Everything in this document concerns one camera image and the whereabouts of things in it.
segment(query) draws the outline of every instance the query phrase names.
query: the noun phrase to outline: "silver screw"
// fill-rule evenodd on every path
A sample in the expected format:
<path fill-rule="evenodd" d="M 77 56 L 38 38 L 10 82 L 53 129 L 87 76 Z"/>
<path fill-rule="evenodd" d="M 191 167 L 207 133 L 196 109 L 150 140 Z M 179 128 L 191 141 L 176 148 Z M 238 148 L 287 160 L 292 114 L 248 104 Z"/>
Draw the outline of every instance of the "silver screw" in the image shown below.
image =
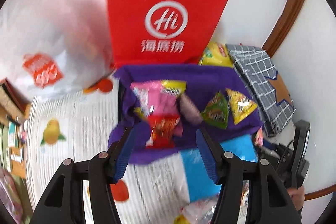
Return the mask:
<path fill-rule="evenodd" d="M 266 160 L 266 159 L 261 159 L 260 160 L 260 163 L 262 164 L 262 165 L 268 165 L 268 160 Z"/>
<path fill-rule="evenodd" d="M 71 159 L 65 159 L 63 160 L 64 165 L 69 165 L 71 163 Z"/>
<path fill-rule="evenodd" d="M 224 153 L 224 157 L 228 158 L 228 159 L 231 159 L 231 158 L 233 158 L 233 153 L 231 153 L 231 152 L 225 152 Z"/>
<path fill-rule="evenodd" d="M 107 157 L 107 152 L 100 152 L 98 155 L 99 158 L 104 159 Z"/>

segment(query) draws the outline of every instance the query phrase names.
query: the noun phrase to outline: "blue package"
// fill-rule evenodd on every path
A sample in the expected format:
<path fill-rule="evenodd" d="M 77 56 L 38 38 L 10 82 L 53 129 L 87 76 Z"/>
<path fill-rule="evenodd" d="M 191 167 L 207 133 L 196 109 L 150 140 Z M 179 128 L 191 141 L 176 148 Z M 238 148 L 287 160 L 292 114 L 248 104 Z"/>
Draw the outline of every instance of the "blue package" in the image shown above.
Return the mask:
<path fill-rule="evenodd" d="M 258 161 L 251 135 L 224 141 L 221 146 L 225 151 L 234 153 L 242 160 Z M 215 185 L 208 177 L 199 150 L 197 148 L 181 150 L 180 154 L 185 169 L 190 202 L 218 194 L 221 186 Z"/>

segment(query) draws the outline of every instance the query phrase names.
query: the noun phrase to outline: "yellow pear print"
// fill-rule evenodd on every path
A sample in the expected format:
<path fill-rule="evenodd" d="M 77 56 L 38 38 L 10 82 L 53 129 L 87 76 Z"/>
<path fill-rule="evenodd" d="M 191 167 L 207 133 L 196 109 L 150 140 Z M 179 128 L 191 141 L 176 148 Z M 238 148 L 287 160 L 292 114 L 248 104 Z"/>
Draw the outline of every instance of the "yellow pear print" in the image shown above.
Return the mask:
<path fill-rule="evenodd" d="M 47 123 L 47 127 L 43 131 L 43 139 L 41 141 L 41 145 L 49 144 L 54 145 L 58 140 L 65 141 L 64 135 L 61 133 L 59 128 L 59 122 L 56 119 L 51 119 Z"/>

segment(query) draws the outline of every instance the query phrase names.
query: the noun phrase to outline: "brown star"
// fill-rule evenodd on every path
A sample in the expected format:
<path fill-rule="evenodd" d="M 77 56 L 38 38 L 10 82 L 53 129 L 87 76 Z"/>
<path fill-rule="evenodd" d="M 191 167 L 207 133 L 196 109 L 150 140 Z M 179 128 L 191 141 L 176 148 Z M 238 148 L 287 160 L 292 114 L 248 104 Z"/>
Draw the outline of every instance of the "brown star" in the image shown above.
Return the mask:
<path fill-rule="evenodd" d="M 280 74 L 277 72 L 274 79 L 268 77 L 266 78 L 269 84 L 275 89 L 275 97 L 277 100 L 277 105 L 280 105 L 283 101 L 286 101 L 288 104 L 294 107 L 293 101 L 289 96 L 289 92 Z"/>

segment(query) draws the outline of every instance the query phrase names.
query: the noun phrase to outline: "brown wooden trim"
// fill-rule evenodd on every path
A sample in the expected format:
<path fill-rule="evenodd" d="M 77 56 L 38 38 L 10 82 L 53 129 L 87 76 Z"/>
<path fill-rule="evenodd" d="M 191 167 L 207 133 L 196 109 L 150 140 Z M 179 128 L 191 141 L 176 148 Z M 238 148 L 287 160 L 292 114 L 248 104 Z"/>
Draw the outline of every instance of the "brown wooden trim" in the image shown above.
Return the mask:
<path fill-rule="evenodd" d="M 313 193 L 305 194 L 304 200 L 311 200 L 311 199 L 315 199 L 315 198 L 320 198 L 322 196 L 331 194 L 333 192 L 336 192 L 336 184 L 334 184 L 330 187 L 324 188 L 322 190 L 313 192 Z"/>
<path fill-rule="evenodd" d="M 271 34 L 263 45 L 268 55 L 272 57 L 292 28 L 305 0 L 287 0 L 285 8 Z"/>

